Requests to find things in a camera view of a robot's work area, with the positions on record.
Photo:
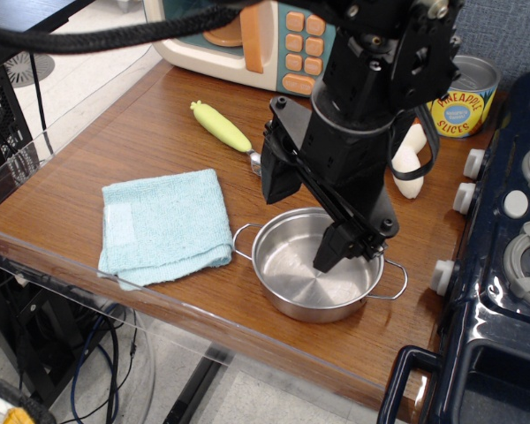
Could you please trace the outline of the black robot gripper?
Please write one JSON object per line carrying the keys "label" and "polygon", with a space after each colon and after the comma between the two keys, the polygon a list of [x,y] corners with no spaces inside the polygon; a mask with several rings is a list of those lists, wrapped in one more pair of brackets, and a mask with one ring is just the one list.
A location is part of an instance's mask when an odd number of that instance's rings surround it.
{"label": "black robot gripper", "polygon": [[313,266],[330,271],[342,259],[383,254],[398,232],[385,188],[395,119],[382,72],[370,71],[358,87],[325,77],[314,87],[310,109],[278,96],[270,103],[261,151],[261,191],[267,204],[302,186],[333,220]]}

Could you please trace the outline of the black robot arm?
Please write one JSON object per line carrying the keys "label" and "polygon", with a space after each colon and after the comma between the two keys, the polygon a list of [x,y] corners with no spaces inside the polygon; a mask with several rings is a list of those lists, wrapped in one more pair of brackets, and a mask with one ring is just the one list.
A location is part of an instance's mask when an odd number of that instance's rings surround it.
{"label": "black robot arm", "polygon": [[343,259],[380,255],[398,232],[385,189],[394,154],[414,120],[438,153],[428,104],[459,77],[459,1],[304,1],[336,29],[328,63],[303,107],[270,103],[261,151],[267,203],[305,186],[332,218],[314,257],[326,272]]}

